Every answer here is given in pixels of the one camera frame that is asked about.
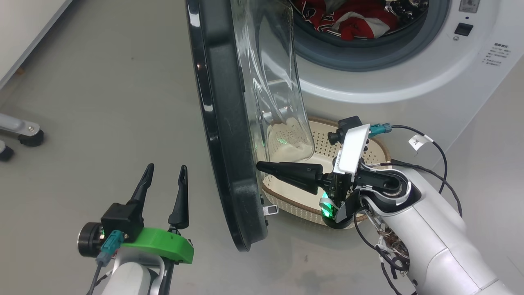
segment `cable tag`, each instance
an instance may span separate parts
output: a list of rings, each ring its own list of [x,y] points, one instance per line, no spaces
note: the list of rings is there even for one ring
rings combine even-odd
[[[416,134],[408,142],[415,151],[418,151],[425,143],[433,142],[433,140],[428,136]]]

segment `white table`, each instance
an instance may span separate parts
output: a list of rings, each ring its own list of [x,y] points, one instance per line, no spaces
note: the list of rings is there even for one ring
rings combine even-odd
[[[72,0],[0,0],[0,88]]]

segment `white washing machine panel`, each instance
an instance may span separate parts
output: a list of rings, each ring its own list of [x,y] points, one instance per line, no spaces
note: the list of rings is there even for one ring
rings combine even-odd
[[[481,0],[477,13],[459,7],[454,0],[441,32],[423,52],[391,68],[344,72],[297,57],[308,114],[408,125],[447,150],[524,52],[524,1]],[[474,26],[469,36],[454,33],[459,23]],[[395,131],[382,138],[393,157],[434,166],[439,153],[425,147],[417,154],[407,143],[411,136]]]

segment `washing machine door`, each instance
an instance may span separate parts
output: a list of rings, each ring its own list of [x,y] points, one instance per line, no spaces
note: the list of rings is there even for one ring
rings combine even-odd
[[[314,152],[286,0],[187,0],[194,69],[226,221],[240,251],[267,236],[257,161]]]

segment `teal connector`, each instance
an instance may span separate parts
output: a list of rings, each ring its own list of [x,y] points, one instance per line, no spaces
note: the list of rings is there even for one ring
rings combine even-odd
[[[369,127],[368,138],[372,138],[376,135],[379,135],[382,133],[389,133],[389,132],[391,132],[391,125],[389,123],[375,124]]]
[[[106,267],[115,251],[120,248],[123,242],[124,233],[120,230],[114,230],[100,248],[100,254],[96,257],[96,264],[101,263],[103,267]]]

